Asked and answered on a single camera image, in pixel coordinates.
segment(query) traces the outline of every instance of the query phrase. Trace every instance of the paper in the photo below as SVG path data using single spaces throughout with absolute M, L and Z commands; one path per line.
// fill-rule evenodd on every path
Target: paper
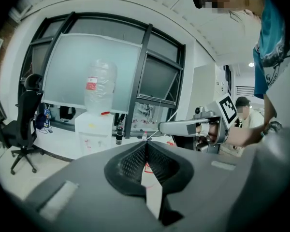
M 158 219 L 162 200 L 162 186 L 148 163 L 143 169 L 141 185 L 146 187 L 146 205 L 155 218 Z

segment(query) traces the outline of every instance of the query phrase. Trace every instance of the floor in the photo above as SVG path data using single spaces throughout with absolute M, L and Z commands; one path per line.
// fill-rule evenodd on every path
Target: floor
M 15 175 L 10 173 L 11 165 L 15 158 L 12 157 L 11 150 L 18 148 L 11 147 L 4 149 L 0 144 L 0 182 L 2 187 L 18 196 L 20 199 L 25 199 L 27 195 L 43 180 L 47 179 L 60 169 L 67 166 L 69 163 L 50 157 L 46 154 L 43 156 L 39 153 L 30 154 L 28 158 L 32 160 L 37 173 L 33 173 L 31 166 L 23 158 L 15 167 Z

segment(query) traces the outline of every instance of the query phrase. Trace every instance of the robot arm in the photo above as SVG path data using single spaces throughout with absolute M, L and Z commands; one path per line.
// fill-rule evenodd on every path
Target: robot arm
M 191 120 L 172 121 L 159 123 L 158 129 L 161 133 L 195 137 L 194 149 L 208 153 L 218 153 L 220 144 L 227 140 L 229 129 L 237 120 L 237 111 L 229 94 L 225 94 L 218 100 L 210 103 L 207 107 L 197 107 L 195 115 Z M 215 142 L 208 137 L 210 123 L 218 123 L 218 133 Z M 197 126 L 201 125 L 202 131 L 197 133 Z M 197 144 L 199 137 L 207 136 L 207 142 Z

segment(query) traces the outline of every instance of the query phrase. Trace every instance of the window frame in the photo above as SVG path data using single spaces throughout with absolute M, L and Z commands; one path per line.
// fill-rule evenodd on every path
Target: window frame
M 43 81 L 44 81 L 44 76 L 45 76 L 45 71 L 46 67 L 50 58 L 50 55 L 54 49 L 54 46 L 60 36 L 60 34 L 65 34 L 69 33 L 70 29 L 72 26 L 75 24 L 75 22 L 78 19 L 102 19 L 102 20 L 107 20 L 107 21 L 114 21 L 117 23 L 122 23 L 126 25 L 130 25 L 139 29 L 144 30 L 144 35 L 143 35 L 143 40 L 142 40 L 142 49 L 140 52 L 139 56 L 139 61 L 137 64 L 136 68 L 136 73 L 134 76 L 134 81 L 132 85 L 132 93 L 131 93 L 131 99 L 129 103 L 129 110 L 128 114 L 126 115 L 126 122 L 124 125 L 124 136 L 125 138 L 130 138 L 131 136 L 142 136 L 142 132 L 131 132 L 131 127 L 132 127 L 132 120 L 133 120 L 133 112 L 135 108 L 135 103 L 144 103 L 144 104 L 151 104 L 151 105 L 160 105 L 161 107 L 168 107 L 169 112 L 168 112 L 168 119 L 171 117 L 171 114 L 173 114 L 176 109 L 178 108 L 178 103 L 179 103 L 179 97 L 181 94 L 181 89 L 182 89 L 182 82 L 183 82 L 183 76 L 184 76 L 184 65 L 185 65 L 185 51 L 186 51 L 186 46 L 182 45 L 180 42 L 175 40 L 174 38 L 170 37 L 169 35 L 165 34 L 164 32 L 160 31 L 159 29 L 156 29 L 153 27 L 152 24 L 146 24 L 131 18 L 119 16 L 119 15 L 114 15 L 114 14 L 105 14 L 105 13 L 75 13 L 71 12 L 70 14 L 64 14 L 52 18 L 46 18 L 41 25 L 39 26 L 38 30 L 34 34 L 31 43 L 27 49 L 23 64 L 22 64 L 22 69 L 20 72 L 20 77 L 19 77 L 19 86 L 18 86 L 18 99 L 20 98 L 21 94 L 24 92 L 24 83 L 26 78 L 23 77 L 24 75 L 24 68 L 25 68 L 25 63 L 27 60 L 27 57 L 30 53 L 32 52 L 32 48 L 34 46 L 37 46 L 39 44 L 44 44 L 44 43 L 50 43 L 48 50 L 45 54 L 43 63 L 42 63 L 42 76 L 43 76 Z M 48 37 L 42 37 L 45 31 L 47 30 L 48 26 L 56 21 L 61 21 L 63 20 L 63 23 L 60 25 L 58 31 L 54 36 L 48 36 Z M 167 57 L 154 52 L 152 50 L 149 50 L 148 47 L 148 42 L 150 39 L 151 35 L 156 35 L 164 39 L 165 41 L 175 45 L 178 48 L 177 51 L 177 61 L 173 61 L 171 59 L 168 59 Z M 143 78 L 143 73 L 144 73 L 144 68 L 146 64 L 146 59 L 147 56 L 151 56 L 152 58 L 156 58 L 167 65 L 170 65 L 171 68 L 177 68 L 179 70 L 179 84 L 177 87 L 177 94 L 176 94 L 176 99 L 175 102 L 173 101 L 168 101 L 164 99 L 158 99 L 158 98 L 153 98 L 153 97 L 146 97 L 144 95 L 140 95 L 140 86 L 142 83 L 142 78 Z M 177 75 L 175 76 L 170 88 L 172 87 Z M 44 103 L 40 103 L 39 108 L 38 108 L 38 113 L 42 113 L 44 111 Z M 75 126 L 66 124 L 63 122 L 59 121 L 51 121 L 52 126 L 61 128 L 64 130 L 68 131 L 75 131 Z

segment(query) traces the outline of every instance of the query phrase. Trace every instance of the ceiling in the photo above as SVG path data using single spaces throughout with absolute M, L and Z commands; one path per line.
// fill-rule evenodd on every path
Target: ceiling
M 16 9 L 27 16 L 49 6 L 52 1 L 55 3 L 59 0 L 20 0 Z M 257 42 L 261 27 L 255 18 L 239 13 L 242 22 L 236 22 L 229 14 L 217 14 L 210 8 L 196 9 L 192 0 L 146 2 L 151 9 L 154 7 L 162 15 L 176 21 L 196 38 L 218 64 L 252 61 L 252 48 Z

